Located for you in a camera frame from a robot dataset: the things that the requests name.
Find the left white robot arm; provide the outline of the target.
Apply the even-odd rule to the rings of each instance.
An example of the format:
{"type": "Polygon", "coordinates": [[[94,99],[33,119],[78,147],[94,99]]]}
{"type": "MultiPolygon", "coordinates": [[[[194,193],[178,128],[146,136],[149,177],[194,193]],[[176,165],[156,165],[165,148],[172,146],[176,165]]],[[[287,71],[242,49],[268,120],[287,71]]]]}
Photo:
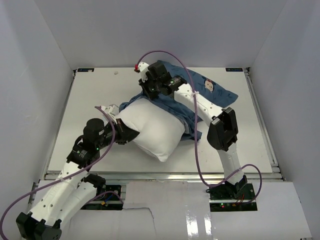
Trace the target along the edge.
{"type": "Polygon", "coordinates": [[[139,132],[127,127],[121,119],[107,124],[100,118],[87,121],[66,158],[62,170],[46,194],[28,213],[20,213],[16,224],[26,240],[58,240],[66,223],[86,203],[105,196],[106,180],[90,173],[100,151],[114,143],[131,142],[139,132]]]}

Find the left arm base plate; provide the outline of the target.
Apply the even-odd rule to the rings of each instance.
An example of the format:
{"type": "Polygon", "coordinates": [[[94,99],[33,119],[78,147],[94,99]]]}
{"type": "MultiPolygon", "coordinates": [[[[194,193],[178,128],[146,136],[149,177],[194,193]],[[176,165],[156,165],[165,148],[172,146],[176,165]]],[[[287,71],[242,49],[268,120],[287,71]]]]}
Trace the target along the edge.
{"type": "MultiPolygon", "coordinates": [[[[107,191],[113,191],[122,198],[122,186],[116,185],[104,185],[101,189],[97,190],[96,195],[102,194],[107,191]]],[[[90,203],[85,204],[81,207],[81,210],[92,210],[92,211],[121,211],[123,209],[123,204],[119,198],[114,193],[105,193],[97,197],[90,203]]]]}

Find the blue cartoon print pillowcase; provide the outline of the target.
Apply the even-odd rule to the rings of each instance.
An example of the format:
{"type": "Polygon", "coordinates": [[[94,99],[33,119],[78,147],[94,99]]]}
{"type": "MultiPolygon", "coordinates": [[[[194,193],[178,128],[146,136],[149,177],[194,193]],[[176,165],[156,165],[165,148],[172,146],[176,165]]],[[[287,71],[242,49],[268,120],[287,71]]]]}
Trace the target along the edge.
{"type": "MultiPolygon", "coordinates": [[[[190,83],[190,79],[187,75],[185,69],[181,66],[172,65],[171,63],[163,60],[158,60],[158,63],[161,63],[165,66],[166,70],[170,73],[172,77],[180,76],[190,83]]],[[[214,105],[217,105],[223,109],[227,108],[229,105],[234,103],[238,95],[226,90],[213,80],[207,78],[204,75],[201,75],[193,70],[188,70],[189,74],[192,77],[195,90],[199,92],[204,98],[212,102],[214,105]]],[[[174,115],[180,121],[184,123],[185,132],[182,135],[181,139],[184,140],[193,140],[195,137],[195,113],[192,112],[189,108],[184,106],[181,103],[174,101],[174,99],[169,96],[160,94],[157,98],[150,101],[157,107],[163,109],[164,111],[174,115]]]]}

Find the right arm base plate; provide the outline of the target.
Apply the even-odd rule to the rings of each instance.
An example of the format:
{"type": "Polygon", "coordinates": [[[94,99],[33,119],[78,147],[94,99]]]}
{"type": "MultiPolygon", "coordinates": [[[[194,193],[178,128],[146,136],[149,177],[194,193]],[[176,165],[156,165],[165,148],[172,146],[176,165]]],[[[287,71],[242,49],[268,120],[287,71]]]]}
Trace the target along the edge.
{"type": "Polygon", "coordinates": [[[212,213],[255,212],[258,210],[256,201],[251,201],[255,196],[251,183],[247,183],[239,194],[234,194],[223,184],[215,188],[208,188],[206,193],[209,194],[209,207],[212,213]]]}

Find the white pillow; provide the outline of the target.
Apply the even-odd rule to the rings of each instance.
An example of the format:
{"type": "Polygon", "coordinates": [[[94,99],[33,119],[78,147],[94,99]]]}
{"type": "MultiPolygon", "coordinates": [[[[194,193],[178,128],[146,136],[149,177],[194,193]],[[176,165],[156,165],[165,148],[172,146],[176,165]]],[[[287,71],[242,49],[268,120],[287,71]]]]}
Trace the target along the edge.
{"type": "Polygon", "coordinates": [[[139,132],[133,142],[160,162],[167,161],[186,130],[179,118],[145,98],[121,110],[117,118],[130,129],[139,132]]]}

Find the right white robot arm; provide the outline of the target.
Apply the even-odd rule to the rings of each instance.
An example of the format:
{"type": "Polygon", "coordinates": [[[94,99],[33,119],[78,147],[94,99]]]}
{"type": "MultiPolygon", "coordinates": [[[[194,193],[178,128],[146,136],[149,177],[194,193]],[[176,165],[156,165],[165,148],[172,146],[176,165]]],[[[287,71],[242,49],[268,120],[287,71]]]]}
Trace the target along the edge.
{"type": "Polygon", "coordinates": [[[135,68],[140,74],[139,85],[149,99],[160,94],[171,97],[176,102],[194,112],[208,126],[207,142],[218,152],[223,167],[226,195],[236,200],[244,193],[247,178],[243,173],[237,153],[238,124],[235,111],[220,108],[192,89],[190,82],[171,74],[162,63],[151,65],[140,62],[135,68]]]}

